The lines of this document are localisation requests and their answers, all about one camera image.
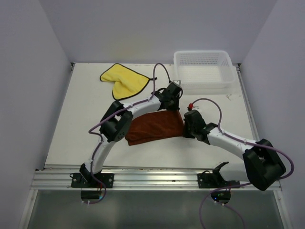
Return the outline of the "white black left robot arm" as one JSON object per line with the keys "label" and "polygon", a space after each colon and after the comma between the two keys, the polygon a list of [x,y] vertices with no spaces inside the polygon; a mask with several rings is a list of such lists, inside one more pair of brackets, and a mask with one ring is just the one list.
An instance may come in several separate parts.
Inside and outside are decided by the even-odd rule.
{"label": "white black left robot arm", "polygon": [[101,121],[89,130],[94,134],[94,130],[99,129],[97,135],[100,139],[89,162],[80,167],[83,183],[88,187],[102,185],[104,162],[113,146],[122,139],[133,146],[182,136],[183,120],[179,107],[182,94],[181,86],[171,82],[143,100],[113,102]]}

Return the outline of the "brown microfiber towel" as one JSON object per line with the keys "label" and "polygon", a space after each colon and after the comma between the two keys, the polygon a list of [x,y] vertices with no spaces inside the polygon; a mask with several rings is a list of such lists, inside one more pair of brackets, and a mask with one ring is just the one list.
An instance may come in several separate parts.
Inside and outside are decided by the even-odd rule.
{"label": "brown microfiber towel", "polygon": [[135,118],[125,139],[128,145],[139,145],[183,135],[183,120],[179,111],[158,111]]}

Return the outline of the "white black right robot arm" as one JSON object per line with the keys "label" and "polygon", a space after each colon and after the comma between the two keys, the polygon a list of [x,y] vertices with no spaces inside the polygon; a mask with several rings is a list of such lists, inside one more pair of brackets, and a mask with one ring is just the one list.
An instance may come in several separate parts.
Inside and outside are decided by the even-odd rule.
{"label": "white black right robot arm", "polygon": [[197,110],[184,114],[183,137],[219,147],[243,161],[242,164],[222,162],[210,173],[199,174],[198,178],[210,187],[234,186],[240,182],[249,182],[264,191],[286,172],[285,165],[268,140],[262,139],[257,142],[241,140],[235,135],[229,137],[227,133],[219,130],[217,124],[206,124]]}

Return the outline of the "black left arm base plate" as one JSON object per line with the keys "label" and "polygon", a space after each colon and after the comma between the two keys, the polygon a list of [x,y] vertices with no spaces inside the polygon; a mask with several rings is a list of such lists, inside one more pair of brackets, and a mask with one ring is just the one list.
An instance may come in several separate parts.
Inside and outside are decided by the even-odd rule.
{"label": "black left arm base plate", "polygon": [[[96,179],[101,181],[106,188],[112,188],[114,182],[114,174],[113,173],[99,173],[94,175]],[[71,187],[72,188],[99,188],[101,184],[97,182],[92,175],[89,175],[89,181],[87,182],[86,179],[81,175],[81,173],[71,173],[70,178]]]}

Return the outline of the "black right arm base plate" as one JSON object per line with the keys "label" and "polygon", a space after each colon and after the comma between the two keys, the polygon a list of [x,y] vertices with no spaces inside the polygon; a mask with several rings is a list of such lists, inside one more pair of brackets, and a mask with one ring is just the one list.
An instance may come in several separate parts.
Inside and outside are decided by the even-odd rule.
{"label": "black right arm base plate", "polygon": [[197,174],[199,188],[221,188],[239,185],[239,181],[225,181],[221,176],[213,173]]}

